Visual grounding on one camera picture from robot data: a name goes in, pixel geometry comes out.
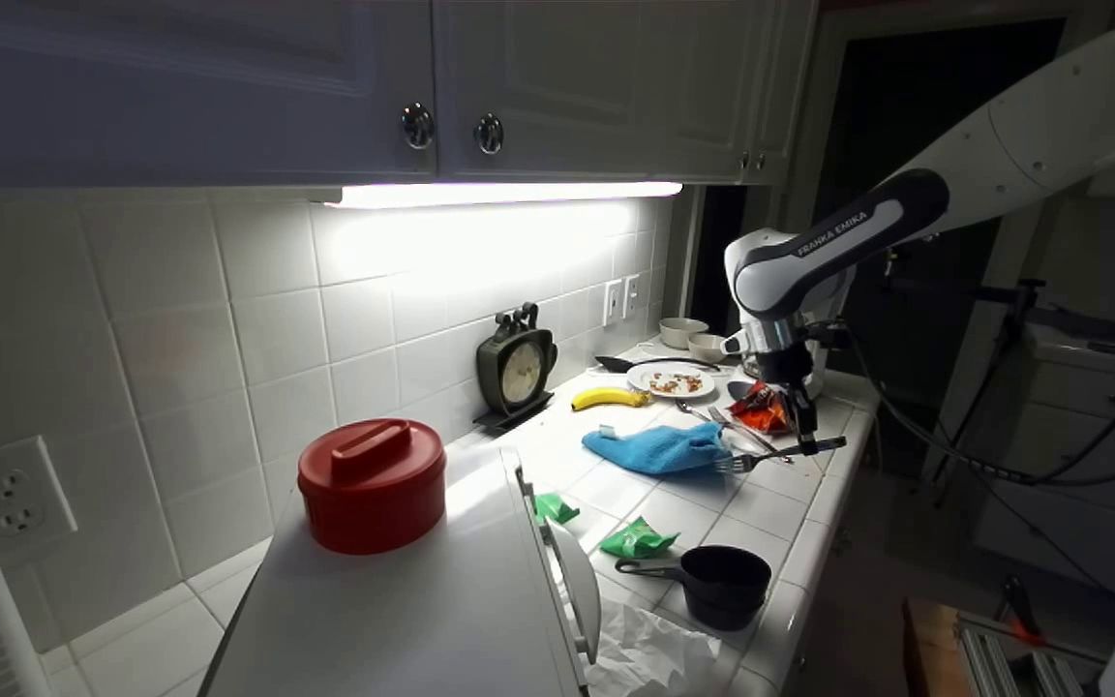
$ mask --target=under-cabinet light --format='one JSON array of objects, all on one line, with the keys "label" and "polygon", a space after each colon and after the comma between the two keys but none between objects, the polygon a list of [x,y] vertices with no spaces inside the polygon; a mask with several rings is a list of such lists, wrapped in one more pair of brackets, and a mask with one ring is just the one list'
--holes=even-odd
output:
[{"label": "under-cabinet light", "polygon": [[424,183],[424,185],[340,185],[333,207],[429,207],[505,202],[594,202],[594,196],[674,196],[682,183]]}]

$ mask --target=electrical outlet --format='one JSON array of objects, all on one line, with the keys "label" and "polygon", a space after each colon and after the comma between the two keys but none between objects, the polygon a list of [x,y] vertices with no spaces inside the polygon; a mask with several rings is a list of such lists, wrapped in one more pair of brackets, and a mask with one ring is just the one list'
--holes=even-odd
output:
[{"label": "electrical outlet", "polygon": [[611,326],[622,318],[622,283],[608,278],[599,292],[599,326]]},{"label": "electrical outlet", "polygon": [[622,278],[622,320],[634,314],[640,305],[640,273]]},{"label": "electrical outlet", "polygon": [[30,557],[78,530],[44,438],[0,447],[0,560]]}]

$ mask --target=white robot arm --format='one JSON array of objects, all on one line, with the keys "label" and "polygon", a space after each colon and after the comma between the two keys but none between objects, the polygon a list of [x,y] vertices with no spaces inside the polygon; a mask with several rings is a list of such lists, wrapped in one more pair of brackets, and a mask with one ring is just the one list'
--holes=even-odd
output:
[{"label": "white robot arm", "polygon": [[837,207],[818,228],[776,242],[747,230],[723,251],[742,320],[742,353],[784,389],[799,446],[812,446],[812,366],[795,320],[821,278],[913,234],[941,234],[1115,165],[1115,29],[1012,85],[954,132]]}]

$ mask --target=blue towel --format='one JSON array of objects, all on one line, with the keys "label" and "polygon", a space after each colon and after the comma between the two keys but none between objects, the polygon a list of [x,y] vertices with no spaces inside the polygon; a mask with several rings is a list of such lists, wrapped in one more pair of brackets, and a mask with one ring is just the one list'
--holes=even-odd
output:
[{"label": "blue towel", "polygon": [[720,429],[709,420],[695,429],[655,425],[631,438],[595,429],[585,434],[585,447],[631,473],[678,477],[715,467]]}]

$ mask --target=green cloth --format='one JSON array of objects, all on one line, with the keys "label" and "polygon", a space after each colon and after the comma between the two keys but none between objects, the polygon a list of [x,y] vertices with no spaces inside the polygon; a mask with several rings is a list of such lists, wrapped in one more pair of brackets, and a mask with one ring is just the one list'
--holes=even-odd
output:
[{"label": "green cloth", "polygon": [[649,522],[640,514],[622,530],[599,539],[599,548],[620,560],[640,560],[671,554],[674,539],[678,533],[649,530]]},{"label": "green cloth", "polygon": [[536,514],[536,522],[558,522],[558,525],[567,525],[567,522],[576,517],[580,509],[571,508],[562,495],[536,495],[536,498],[532,498],[532,514]]}]

